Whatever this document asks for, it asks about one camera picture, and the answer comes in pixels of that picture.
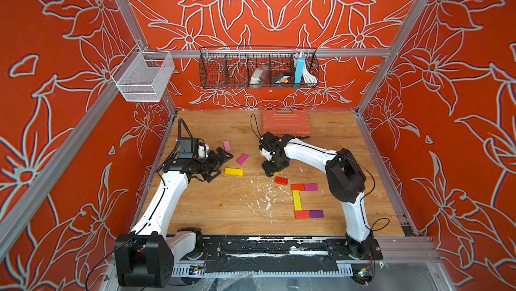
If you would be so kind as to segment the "bright yellow block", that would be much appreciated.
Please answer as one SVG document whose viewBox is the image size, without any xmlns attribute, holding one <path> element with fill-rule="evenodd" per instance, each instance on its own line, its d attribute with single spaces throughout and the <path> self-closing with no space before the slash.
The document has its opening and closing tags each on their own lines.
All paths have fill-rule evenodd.
<svg viewBox="0 0 516 291">
<path fill-rule="evenodd" d="M 243 176 L 243 174 L 244 174 L 244 170 L 242 170 L 242 169 L 237 169 L 237 168 L 227 167 L 227 168 L 224 170 L 224 174 L 225 174 L 225 175 L 232 175 L 232 176 Z"/>
</svg>

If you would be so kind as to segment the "red cube block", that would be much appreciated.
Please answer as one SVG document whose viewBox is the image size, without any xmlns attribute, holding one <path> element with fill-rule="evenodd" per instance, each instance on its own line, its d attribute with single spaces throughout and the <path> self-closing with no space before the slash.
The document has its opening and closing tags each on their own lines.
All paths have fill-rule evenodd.
<svg viewBox="0 0 516 291">
<path fill-rule="evenodd" d="M 305 191 L 304 184 L 292 184 L 290 187 L 291 191 Z"/>
</svg>

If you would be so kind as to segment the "lime yellow long block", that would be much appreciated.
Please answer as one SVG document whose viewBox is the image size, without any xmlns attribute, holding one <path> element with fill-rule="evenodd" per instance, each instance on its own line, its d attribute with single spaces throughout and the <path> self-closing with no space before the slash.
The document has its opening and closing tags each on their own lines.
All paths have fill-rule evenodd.
<svg viewBox="0 0 516 291">
<path fill-rule="evenodd" d="M 293 190 L 292 191 L 292 199 L 294 201 L 294 210 L 295 211 L 302 211 L 300 192 L 298 190 Z"/>
</svg>

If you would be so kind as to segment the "small magenta block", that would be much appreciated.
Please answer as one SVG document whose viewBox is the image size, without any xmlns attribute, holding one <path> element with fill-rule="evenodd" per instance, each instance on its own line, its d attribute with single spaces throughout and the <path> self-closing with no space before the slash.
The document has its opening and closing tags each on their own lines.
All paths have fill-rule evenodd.
<svg viewBox="0 0 516 291">
<path fill-rule="evenodd" d="M 318 190 L 317 184 L 304 184 L 304 190 L 307 192 L 315 192 Z"/>
</svg>

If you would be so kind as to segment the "long red block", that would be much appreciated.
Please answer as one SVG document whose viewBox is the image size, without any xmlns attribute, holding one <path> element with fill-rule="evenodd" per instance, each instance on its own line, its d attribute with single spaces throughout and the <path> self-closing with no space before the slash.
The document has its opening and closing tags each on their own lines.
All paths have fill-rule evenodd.
<svg viewBox="0 0 516 291">
<path fill-rule="evenodd" d="M 310 218 L 309 210 L 295 210 L 294 211 L 295 219 L 308 219 Z"/>
</svg>

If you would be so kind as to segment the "dark purple block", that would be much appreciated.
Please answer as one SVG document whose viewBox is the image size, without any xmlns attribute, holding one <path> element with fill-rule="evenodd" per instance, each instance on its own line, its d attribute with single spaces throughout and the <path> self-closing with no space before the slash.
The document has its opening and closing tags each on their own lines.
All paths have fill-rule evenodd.
<svg viewBox="0 0 516 291">
<path fill-rule="evenodd" d="M 324 212 L 323 210 L 309 210 L 309 216 L 310 218 L 324 218 Z"/>
</svg>

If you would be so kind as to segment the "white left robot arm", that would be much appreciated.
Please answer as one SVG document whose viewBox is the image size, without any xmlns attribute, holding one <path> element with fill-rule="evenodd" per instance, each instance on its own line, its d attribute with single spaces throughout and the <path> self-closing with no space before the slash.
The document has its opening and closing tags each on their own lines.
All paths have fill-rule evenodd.
<svg viewBox="0 0 516 291">
<path fill-rule="evenodd" d="M 163 165 L 161 183 L 141 219 L 114 244 L 118 284 L 122 287 L 164 288 L 184 257 L 203 256 L 201 229 L 186 227 L 168 237 L 169 224 L 181 195 L 192 179 L 210 183 L 233 158 L 219 147 L 200 149 L 199 157 L 176 157 Z"/>
</svg>

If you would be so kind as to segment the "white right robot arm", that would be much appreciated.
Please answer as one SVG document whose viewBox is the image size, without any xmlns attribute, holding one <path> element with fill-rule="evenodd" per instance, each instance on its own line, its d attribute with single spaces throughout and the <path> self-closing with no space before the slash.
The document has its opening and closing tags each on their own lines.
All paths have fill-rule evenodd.
<svg viewBox="0 0 516 291">
<path fill-rule="evenodd" d="M 287 168 L 291 160 L 322 171 L 327 177 L 330 193 L 343 208 L 349 256 L 360 260 L 371 252 L 374 233 L 364 204 L 366 175 L 351 151 L 326 150 L 292 135 L 278 137 L 270 132 L 259 139 L 259 151 L 266 158 L 261 166 L 268 177 Z"/>
</svg>

